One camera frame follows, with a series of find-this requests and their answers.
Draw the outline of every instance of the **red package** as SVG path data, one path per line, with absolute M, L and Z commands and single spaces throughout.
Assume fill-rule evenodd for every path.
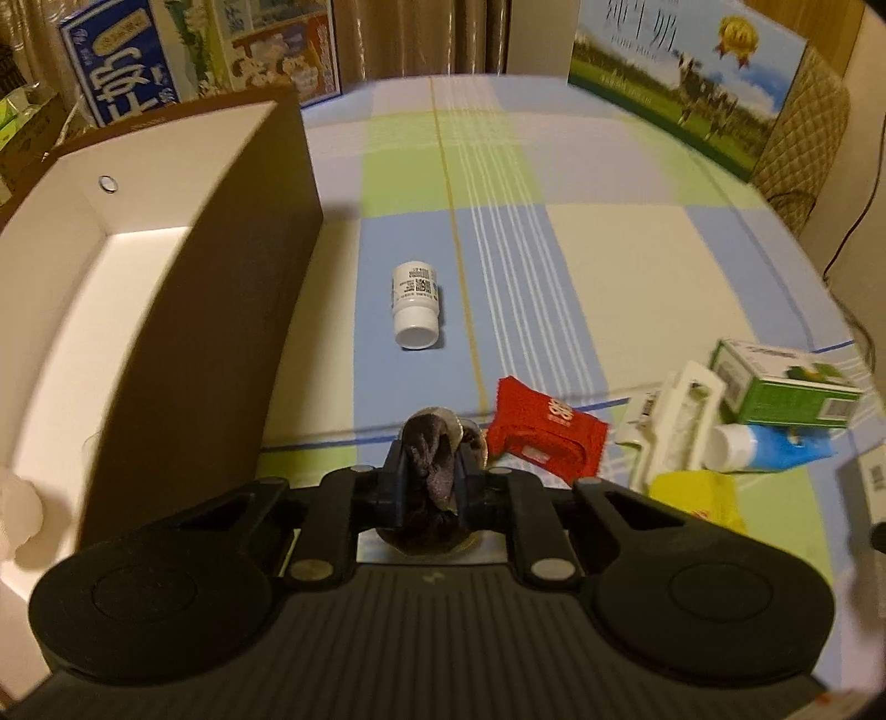
M 596 475 L 608 430 L 593 415 L 508 376 L 499 380 L 498 406 L 486 443 L 491 457 L 512 453 L 572 485 L 578 478 Z

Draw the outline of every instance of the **yellow package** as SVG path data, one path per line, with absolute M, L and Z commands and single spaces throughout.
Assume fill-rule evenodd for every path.
M 682 470 L 658 475 L 649 485 L 649 497 L 684 513 L 748 534 L 738 512 L 735 481 L 712 470 Z

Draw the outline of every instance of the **table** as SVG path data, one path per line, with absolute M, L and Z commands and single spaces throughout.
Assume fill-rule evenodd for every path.
M 883 440 L 880 401 L 812 265 L 753 188 L 553 78 L 379 82 L 305 122 L 326 222 L 259 475 L 313 484 L 336 467 L 380 465 L 427 405 L 486 422 L 504 375 L 616 425 L 633 391 L 707 363 L 721 337 L 821 354 L 866 390 L 851 430 L 831 459 L 740 478 L 740 508 L 754 537 L 834 588 L 819 677 L 879 686 L 854 458 Z M 411 259 L 432 264 L 441 289 L 441 342 L 421 352 L 392 333 L 391 272 Z M 632 462 L 610 442 L 600 475 L 627 484 Z M 363 557 L 384 555 L 361 543 Z M 501 552 L 484 541 L 476 556 Z

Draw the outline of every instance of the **beige curtain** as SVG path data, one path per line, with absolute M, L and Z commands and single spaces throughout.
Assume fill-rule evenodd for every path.
M 504 71 L 510 0 L 333 0 L 345 88 L 363 80 Z M 23 75 L 76 100 L 55 23 L 84 0 L 0 0 L 0 42 Z

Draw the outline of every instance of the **white stripe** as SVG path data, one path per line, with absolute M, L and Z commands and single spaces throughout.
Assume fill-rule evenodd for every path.
M 511 144 L 507 144 L 506 150 L 507 151 L 505 153 L 505 157 L 508 159 L 509 165 L 511 166 L 511 170 L 513 172 L 513 176 L 517 180 L 518 189 L 523 196 L 523 200 L 525 202 L 529 215 L 530 226 L 533 230 L 533 235 L 537 247 L 539 248 L 542 255 L 541 267 L 545 272 L 545 277 L 548 281 L 549 286 L 552 287 L 554 291 L 553 295 L 556 312 L 559 316 L 561 326 L 564 329 L 564 334 L 567 339 L 567 348 L 569 349 L 571 360 L 575 368 L 576 375 L 579 379 L 579 384 L 581 385 L 581 390 L 582 392 L 586 393 L 587 397 L 589 398 L 593 394 L 594 383 L 591 380 L 590 370 L 587 367 L 586 359 L 581 351 L 581 344 L 579 343 L 579 338 L 575 330 L 575 325 L 572 322 L 572 316 L 568 310 L 568 305 L 563 293 L 563 288 L 560 282 L 558 282 L 558 278 L 556 277 L 556 266 L 554 264 L 553 258 L 551 257 L 548 243 L 544 240 L 544 230 L 541 229 L 541 223 L 538 218 L 538 213 L 533 204 L 532 195 L 529 192 L 529 188 L 526 186 L 526 183 L 524 181 L 523 173 L 517 162 L 517 155 L 514 151 L 514 148 Z
M 534 263 L 532 262 L 532 253 L 529 244 L 526 241 L 523 223 L 520 220 L 520 215 L 517 212 L 516 203 L 514 202 L 514 195 L 510 190 L 505 174 L 502 172 L 501 164 L 496 159 L 493 149 L 494 145 L 501 145 L 501 143 L 494 142 L 495 138 L 490 137 L 490 128 L 485 122 L 485 118 L 480 117 L 479 121 L 477 121 L 475 113 L 467 111 L 465 114 L 471 120 L 475 130 L 471 135 L 473 136 L 476 134 L 483 140 L 479 147 L 487 149 L 491 164 L 495 168 L 496 175 L 499 178 L 505 199 L 507 200 L 505 207 L 508 210 L 511 227 L 515 231 L 517 250 L 520 253 L 520 260 L 523 264 L 525 281 L 529 287 L 530 295 L 532 296 L 532 306 L 535 310 L 535 319 L 538 321 L 541 341 L 548 354 L 548 362 L 554 375 L 555 392 L 558 396 L 563 396 L 568 390 L 569 384 L 566 377 L 566 371 L 563 367 L 563 360 L 560 358 L 560 351 L 557 347 L 556 338 L 554 337 L 553 329 L 551 327 L 548 305 L 545 303 L 545 295 L 541 289 L 538 275 L 535 272 Z M 487 139 L 492 139 L 493 142 L 487 143 Z M 485 160 L 483 160 L 483 164 L 485 167 L 488 167 Z
M 469 158 L 472 156 L 470 148 L 466 151 L 466 154 Z M 491 196 L 492 192 L 490 190 L 489 177 L 486 175 L 481 161 L 478 159 L 477 162 L 479 167 L 480 179 L 482 180 L 483 185 L 486 188 L 486 195 Z M 468 167 L 468 164 L 465 164 L 464 170 L 466 176 L 473 172 L 471 168 Z M 523 299 L 520 296 L 518 289 L 517 292 L 515 292 L 514 284 L 516 282 L 516 273 L 514 272 L 514 261 L 511 257 L 507 238 L 504 234 L 504 225 L 501 222 L 501 214 L 499 213 L 497 207 L 489 206 L 489 208 L 491 211 L 490 215 L 493 219 L 493 230 L 495 233 L 496 246 L 498 248 L 499 256 L 501 257 L 501 265 L 504 272 L 505 285 L 508 288 L 511 308 L 514 311 L 514 321 L 517 325 L 517 337 L 520 341 L 520 347 L 523 351 L 523 357 L 526 361 L 526 368 L 529 373 L 529 382 L 533 387 L 544 392 L 544 386 L 541 383 L 541 368 L 539 366 L 539 360 L 535 354 L 535 348 L 532 346 L 531 338 L 529 337 L 529 326 L 528 322 L 526 321 L 526 310 L 523 304 Z
M 456 134 L 455 125 L 453 126 L 453 134 Z M 455 145 L 458 148 L 458 154 L 460 160 L 462 161 L 462 167 L 465 168 L 464 175 L 470 200 L 470 219 L 474 223 L 474 235 L 477 238 L 477 245 L 480 254 L 480 267 L 483 271 L 483 284 L 486 287 L 486 301 L 489 303 L 489 314 L 492 316 L 493 320 L 495 345 L 497 346 L 499 351 L 501 370 L 502 372 L 504 372 L 505 375 L 513 375 L 517 370 L 517 366 L 514 363 L 514 355 L 510 348 L 510 340 L 508 339 L 508 334 L 503 329 L 504 313 L 501 309 L 501 295 L 499 294 L 498 283 L 495 281 L 494 270 L 492 270 L 492 254 L 489 252 L 489 240 L 486 237 L 486 225 L 483 223 L 483 215 L 480 212 L 479 207 L 477 207 L 477 188 L 474 185 L 473 176 L 467 171 L 467 161 L 465 160 L 465 150 L 462 147 L 461 137 L 455 138 Z

